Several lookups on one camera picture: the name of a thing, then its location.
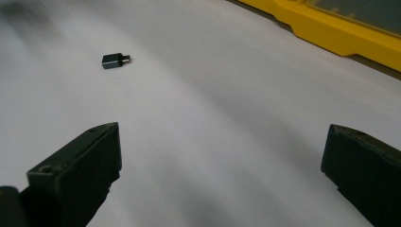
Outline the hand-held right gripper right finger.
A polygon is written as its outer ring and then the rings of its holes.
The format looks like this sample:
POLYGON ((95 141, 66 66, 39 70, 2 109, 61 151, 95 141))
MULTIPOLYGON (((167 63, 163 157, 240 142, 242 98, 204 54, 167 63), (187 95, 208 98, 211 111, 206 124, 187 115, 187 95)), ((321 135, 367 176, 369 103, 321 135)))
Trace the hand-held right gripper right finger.
POLYGON ((374 227, 401 227, 401 151, 332 124, 321 172, 374 227))

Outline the yellow organizer case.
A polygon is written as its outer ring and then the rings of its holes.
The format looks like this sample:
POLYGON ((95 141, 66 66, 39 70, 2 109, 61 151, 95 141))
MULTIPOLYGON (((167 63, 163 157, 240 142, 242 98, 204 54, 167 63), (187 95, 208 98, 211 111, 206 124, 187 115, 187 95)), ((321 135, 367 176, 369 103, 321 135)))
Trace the yellow organizer case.
POLYGON ((401 72, 401 0, 238 0, 306 41, 401 72))

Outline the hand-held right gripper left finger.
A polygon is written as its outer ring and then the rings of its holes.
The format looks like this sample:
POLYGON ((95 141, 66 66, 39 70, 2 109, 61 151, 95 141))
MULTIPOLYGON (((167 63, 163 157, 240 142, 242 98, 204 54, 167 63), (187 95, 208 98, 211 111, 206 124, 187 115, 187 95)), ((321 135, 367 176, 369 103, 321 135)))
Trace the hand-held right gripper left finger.
POLYGON ((22 192, 31 227, 86 227, 119 178, 116 122, 91 128, 27 172, 22 192))

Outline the small black adapter plug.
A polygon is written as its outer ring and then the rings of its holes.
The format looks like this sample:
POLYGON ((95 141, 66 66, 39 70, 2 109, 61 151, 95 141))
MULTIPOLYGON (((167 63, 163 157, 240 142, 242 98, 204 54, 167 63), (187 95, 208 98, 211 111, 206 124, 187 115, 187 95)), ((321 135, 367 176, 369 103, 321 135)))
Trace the small black adapter plug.
POLYGON ((125 63, 130 61, 131 61, 130 55, 115 53, 115 54, 105 55, 102 58, 101 65, 104 69, 112 69, 112 68, 122 67, 125 63))

